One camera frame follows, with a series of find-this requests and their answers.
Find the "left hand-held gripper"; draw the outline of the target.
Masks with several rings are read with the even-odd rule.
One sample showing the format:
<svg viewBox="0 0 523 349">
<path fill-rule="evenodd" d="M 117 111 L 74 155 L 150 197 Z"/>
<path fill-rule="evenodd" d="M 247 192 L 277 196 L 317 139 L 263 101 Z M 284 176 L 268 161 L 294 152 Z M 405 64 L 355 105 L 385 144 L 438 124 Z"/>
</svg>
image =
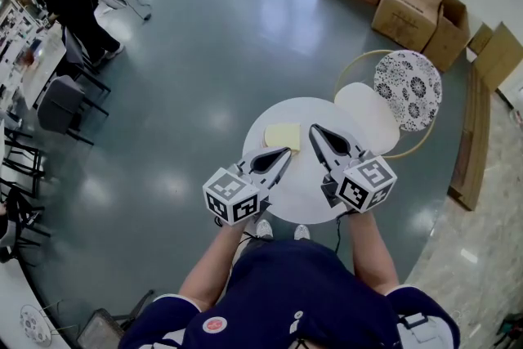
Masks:
<svg viewBox="0 0 523 349">
<path fill-rule="evenodd" d="M 269 189 L 280 181 L 292 157 L 288 147 L 265 147 L 219 168 L 203 185 L 206 208 L 229 226 L 257 220 L 271 206 Z"/>
</svg>

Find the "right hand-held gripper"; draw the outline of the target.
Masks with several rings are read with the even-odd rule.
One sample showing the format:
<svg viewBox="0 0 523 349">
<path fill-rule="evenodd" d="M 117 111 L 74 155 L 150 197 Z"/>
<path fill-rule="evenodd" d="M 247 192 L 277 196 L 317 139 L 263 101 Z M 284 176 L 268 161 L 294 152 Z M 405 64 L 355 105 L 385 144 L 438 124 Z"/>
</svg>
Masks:
<svg viewBox="0 0 523 349">
<path fill-rule="evenodd" d="M 397 175 L 382 156 L 370 151 L 361 154 L 360 144 L 351 134 L 339 134 L 318 123 L 311 125 L 309 139 L 328 171 L 321 190 L 331 207 L 344 203 L 350 212 L 365 213 L 387 199 Z"/>
</svg>

